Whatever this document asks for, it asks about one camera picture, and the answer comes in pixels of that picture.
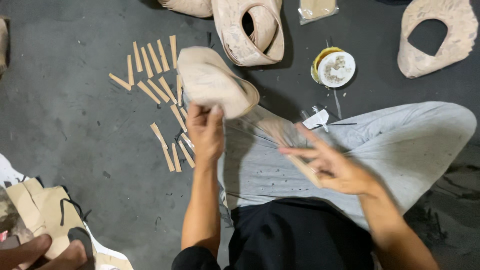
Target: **another person's hand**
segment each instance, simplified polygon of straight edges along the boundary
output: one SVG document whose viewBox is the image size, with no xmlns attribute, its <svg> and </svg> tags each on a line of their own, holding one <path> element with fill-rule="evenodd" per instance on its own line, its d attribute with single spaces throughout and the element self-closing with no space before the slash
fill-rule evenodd
<svg viewBox="0 0 480 270">
<path fill-rule="evenodd" d="M 313 159 L 308 165 L 315 170 L 323 187 L 357 195 L 373 195 L 380 187 L 367 171 L 331 148 L 303 124 L 298 123 L 295 126 L 311 141 L 314 148 L 279 148 L 278 150 L 282 154 Z"/>
<path fill-rule="evenodd" d="M 44 255 L 51 245 L 50 236 L 43 234 L 16 248 L 0 250 L 0 270 L 17 269 L 20 264 L 30 266 Z M 82 242 L 74 240 L 58 257 L 38 270 L 76 270 L 86 262 L 87 256 Z"/>
<path fill-rule="evenodd" d="M 216 162 L 223 152 L 223 110 L 215 105 L 211 110 L 191 102 L 187 129 L 195 145 L 197 162 Z"/>
</svg>

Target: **clear plastic bag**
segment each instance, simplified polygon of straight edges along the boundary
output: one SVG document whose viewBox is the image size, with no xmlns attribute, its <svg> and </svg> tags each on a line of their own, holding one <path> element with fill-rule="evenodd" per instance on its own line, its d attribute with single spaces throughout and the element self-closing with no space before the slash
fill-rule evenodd
<svg viewBox="0 0 480 270">
<path fill-rule="evenodd" d="M 336 0 L 300 0 L 299 2 L 301 25 L 338 13 Z"/>
</svg>

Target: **left hand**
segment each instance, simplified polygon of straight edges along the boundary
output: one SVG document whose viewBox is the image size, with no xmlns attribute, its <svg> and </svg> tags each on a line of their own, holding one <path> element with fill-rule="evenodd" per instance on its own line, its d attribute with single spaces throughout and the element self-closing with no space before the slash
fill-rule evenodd
<svg viewBox="0 0 480 270">
<path fill-rule="evenodd" d="M 196 162 L 217 162 L 223 153 L 223 110 L 215 105 L 211 110 L 190 102 L 187 129 L 195 145 Z"/>
</svg>

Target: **glue container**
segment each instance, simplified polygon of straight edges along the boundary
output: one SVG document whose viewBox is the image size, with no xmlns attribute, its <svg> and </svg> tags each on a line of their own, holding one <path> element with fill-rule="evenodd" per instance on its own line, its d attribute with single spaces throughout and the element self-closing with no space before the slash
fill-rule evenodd
<svg viewBox="0 0 480 270">
<path fill-rule="evenodd" d="M 312 78 L 321 85 L 340 87 L 355 73 L 355 60 L 349 53 L 337 47 L 323 49 L 310 68 Z"/>
</svg>

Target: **white lid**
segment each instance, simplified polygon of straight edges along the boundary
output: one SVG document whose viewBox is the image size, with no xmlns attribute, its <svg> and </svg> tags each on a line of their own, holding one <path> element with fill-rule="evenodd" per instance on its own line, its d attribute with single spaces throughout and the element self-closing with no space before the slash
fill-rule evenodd
<svg viewBox="0 0 480 270">
<path fill-rule="evenodd" d="M 322 59 L 317 74 L 328 87 L 340 87 L 346 84 L 355 73 L 353 56 L 344 51 L 333 52 Z"/>
</svg>

